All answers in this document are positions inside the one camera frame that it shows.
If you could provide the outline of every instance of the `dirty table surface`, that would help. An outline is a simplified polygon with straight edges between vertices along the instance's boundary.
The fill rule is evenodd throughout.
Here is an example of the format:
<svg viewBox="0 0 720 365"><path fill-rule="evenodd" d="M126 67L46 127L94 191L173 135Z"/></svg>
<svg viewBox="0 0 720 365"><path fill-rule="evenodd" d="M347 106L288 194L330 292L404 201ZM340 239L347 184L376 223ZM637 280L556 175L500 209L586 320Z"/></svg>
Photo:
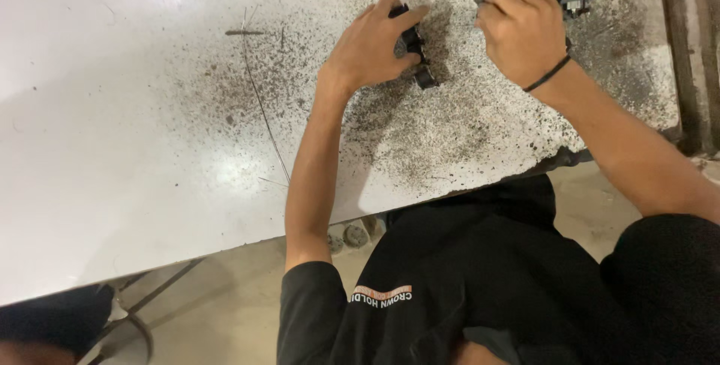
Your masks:
<svg viewBox="0 0 720 365"><path fill-rule="evenodd" d="M282 235L317 69L375 1L0 0L0 305ZM584 148L491 64L473 0L405 1L433 7L420 29L443 85L355 95L333 222ZM677 127L661 0L592 6L573 56Z"/></svg>

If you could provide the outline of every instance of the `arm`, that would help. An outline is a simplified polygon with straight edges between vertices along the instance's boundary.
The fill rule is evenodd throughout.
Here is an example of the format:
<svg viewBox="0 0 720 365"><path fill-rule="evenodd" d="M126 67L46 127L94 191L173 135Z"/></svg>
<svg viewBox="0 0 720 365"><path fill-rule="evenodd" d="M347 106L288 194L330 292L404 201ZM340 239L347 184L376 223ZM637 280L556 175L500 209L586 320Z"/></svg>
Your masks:
<svg viewBox="0 0 720 365"><path fill-rule="evenodd" d="M340 127L352 94L365 85L397 78L420 62L410 53L396 58L400 34L417 24L428 8L390 19L400 0L380 0L360 15L338 40L318 73L315 102L300 142L285 206L285 271L310 261L332 263L328 224L335 200Z"/></svg>
<svg viewBox="0 0 720 365"><path fill-rule="evenodd" d="M487 54L526 88L565 56L556 0L485 0L476 26ZM610 182L643 214L686 213L720 223L720 188L669 142L630 113L571 61L532 95L563 114Z"/></svg>

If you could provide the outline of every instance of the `tiled floor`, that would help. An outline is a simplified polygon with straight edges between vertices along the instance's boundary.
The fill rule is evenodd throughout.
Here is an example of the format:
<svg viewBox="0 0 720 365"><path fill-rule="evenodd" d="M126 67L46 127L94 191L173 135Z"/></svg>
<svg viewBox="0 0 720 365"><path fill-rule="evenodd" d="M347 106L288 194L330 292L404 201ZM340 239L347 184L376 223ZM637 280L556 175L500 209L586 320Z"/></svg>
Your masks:
<svg viewBox="0 0 720 365"><path fill-rule="evenodd" d="M598 260L640 217L594 163L560 168L550 178L556 227ZM155 339L152 364L274 364L284 249L284 238L277 238L215 254L141 310ZM366 245L336 257L347 291L371 251ZM178 268L154 271L123 298L136 302Z"/></svg>

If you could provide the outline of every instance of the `t-shirt sleeve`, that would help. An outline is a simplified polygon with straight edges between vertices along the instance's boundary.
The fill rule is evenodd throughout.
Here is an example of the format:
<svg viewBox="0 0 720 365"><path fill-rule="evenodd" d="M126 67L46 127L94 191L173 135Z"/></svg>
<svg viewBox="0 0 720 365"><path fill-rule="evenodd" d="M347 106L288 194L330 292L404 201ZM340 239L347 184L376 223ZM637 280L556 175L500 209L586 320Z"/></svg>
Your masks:
<svg viewBox="0 0 720 365"><path fill-rule="evenodd" d="M720 363L720 226L687 214L645 218L600 268L664 358Z"/></svg>
<svg viewBox="0 0 720 365"><path fill-rule="evenodd" d="M326 363L347 304L332 264L314 261L287 271L280 294L278 365Z"/></svg>

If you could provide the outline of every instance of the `left hand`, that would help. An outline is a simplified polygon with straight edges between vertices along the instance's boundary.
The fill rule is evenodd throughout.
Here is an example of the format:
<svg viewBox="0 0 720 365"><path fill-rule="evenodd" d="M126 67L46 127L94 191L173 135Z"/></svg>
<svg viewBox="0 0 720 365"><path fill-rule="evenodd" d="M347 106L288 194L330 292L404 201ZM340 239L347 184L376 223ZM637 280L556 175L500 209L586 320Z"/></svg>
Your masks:
<svg viewBox="0 0 720 365"><path fill-rule="evenodd" d="M320 68L318 84L337 85L341 101L347 103L360 87L393 80L406 68L417 65L418 54L408 53L398 59L393 50L400 34L419 23L430 8L419 6L389 18L390 10L400 5L400 0L380 0L368 6L337 41Z"/></svg>

